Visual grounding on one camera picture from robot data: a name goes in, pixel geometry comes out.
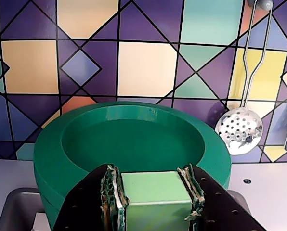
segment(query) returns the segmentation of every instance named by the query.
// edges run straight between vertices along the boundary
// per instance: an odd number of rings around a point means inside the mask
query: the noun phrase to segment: diamond tile
[[[62,69],[79,85],[83,85],[100,68],[85,53],[78,51]]]

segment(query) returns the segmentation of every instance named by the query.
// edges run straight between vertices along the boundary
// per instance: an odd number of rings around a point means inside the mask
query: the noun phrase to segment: utensil handle
[[[252,30],[252,25],[253,25],[253,22],[254,22],[255,10],[256,10],[257,3],[259,1],[260,0],[255,0],[254,1],[252,13],[251,13],[251,19],[250,19],[250,23],[249,23],[248,36],[247,36],[247,39],[246,39],[245,49],[244,49],[244,53],[243,53],[243,64],[244,64],[246,77],[245,77],[245,83],[244,83],[244,88],[243,88],[243,93],[242,93],[242,99],[241,99],[240,107],[245,107],[246,104],[247,104],[248,97],[249,97],[249,92],[250,92],[250,88],[251,88],[251,84],[252,84],[253,79],[254,79],[254,75],[256,74],[256,72],[258,71],[259,67],[263,63],[263,59],[264,59],[264,56],[265,56],[267,43],[268,43],[268,37],[269,37],[269,33],[270,33],[270,26],[271,26],[271,19],[272,19],[272,10],[273,10],[273,2],[272,1],[269,2],[270,3],[269,7],[271,9],[269,10],[270,13],[269,13],[269,18],[268,18],[267,29],[266,29],[266,32],[265,32],[264,46],[263,46],[263,51],[262,51],[262,54],[261,54],[261,58],[260,58],[259,62],[257,63],[255,69],[252,71],[252,73],[249,76],[248,65],[247,65],[247,61],[246,61],[246,54],[247,54],[247,51],[248,51],[250,34],[251,34],[251,30]]]

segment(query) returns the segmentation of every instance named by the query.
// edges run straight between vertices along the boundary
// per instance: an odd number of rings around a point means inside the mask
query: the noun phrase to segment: orange tile
[[[73,109],[95,104],[96,102],[89,96],[74,96],[62,106],[62,114],[69,112]]]
[[[58,94],[56,41],[3,41],[7,93]]]
[[[248,5],[248,1],[245,1],[240,35],[243,34],[245,31],[247,31],[249,28],[251,11],[252,11],[252,8],[250,8],[250,6]],[[261,8],[257,8],[255,11],[253,25],[257,23],[259,20],[261,20],[267,14],[268,14],[267,11],[264,11]]]

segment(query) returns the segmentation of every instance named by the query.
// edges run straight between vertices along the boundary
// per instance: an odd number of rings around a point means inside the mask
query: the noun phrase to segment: tiled wall
[[[91,103],[157,103],[214,127],[241,99],[250,14],[242,0],[0,0],[0,158],[31,159],[51,120]],[[257,9],[250,70],[266,25]],[[264,136],[233,162],[287,161],[287,0],[267,47],[248,102]]]

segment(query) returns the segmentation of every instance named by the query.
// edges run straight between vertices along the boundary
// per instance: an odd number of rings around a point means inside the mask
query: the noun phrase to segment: green bowl
[[[121,172],[169,171],[192,163],[225,188],[231,169],[225,144],[208,125],[148,103],[99,103],[73,110],[51,122],[35,144],[40,194],[58,211],[67,193],[106,163]]]

